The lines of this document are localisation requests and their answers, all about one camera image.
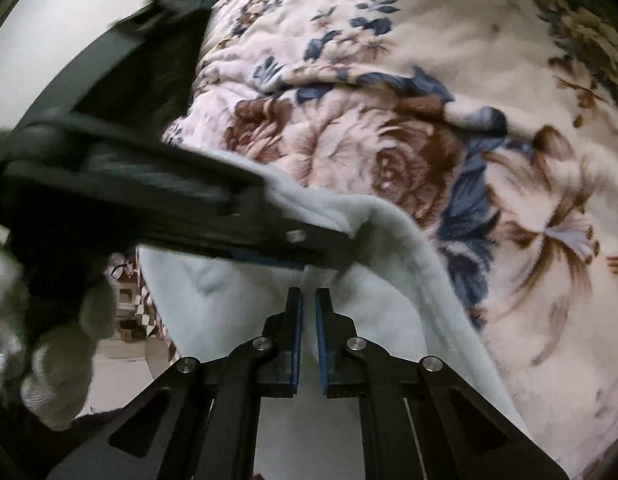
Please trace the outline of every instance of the beige floor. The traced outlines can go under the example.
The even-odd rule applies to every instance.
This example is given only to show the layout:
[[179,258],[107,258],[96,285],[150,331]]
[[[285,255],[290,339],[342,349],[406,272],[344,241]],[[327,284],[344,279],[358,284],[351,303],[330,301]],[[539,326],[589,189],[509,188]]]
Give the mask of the beige floor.
[[[65,64],[144,1],[20,0],[0,29],[0,126],[14,126]],[[106,341],[94,364],[84,413],[129,402],[166,367],[166,348],[156,340]]]

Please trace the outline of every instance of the gloved hand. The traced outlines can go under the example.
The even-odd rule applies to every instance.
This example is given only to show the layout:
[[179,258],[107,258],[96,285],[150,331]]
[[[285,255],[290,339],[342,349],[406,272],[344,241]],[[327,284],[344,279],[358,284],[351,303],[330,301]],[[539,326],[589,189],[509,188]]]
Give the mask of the gloved hand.
[[104,275],[89,287],[78,320],[28,341],[29,291],[22,266],[0,245],[0,392],[20,382],[24,405],[52,430],[64,430],[84,406],[92,358],[115,331],[116,301]]

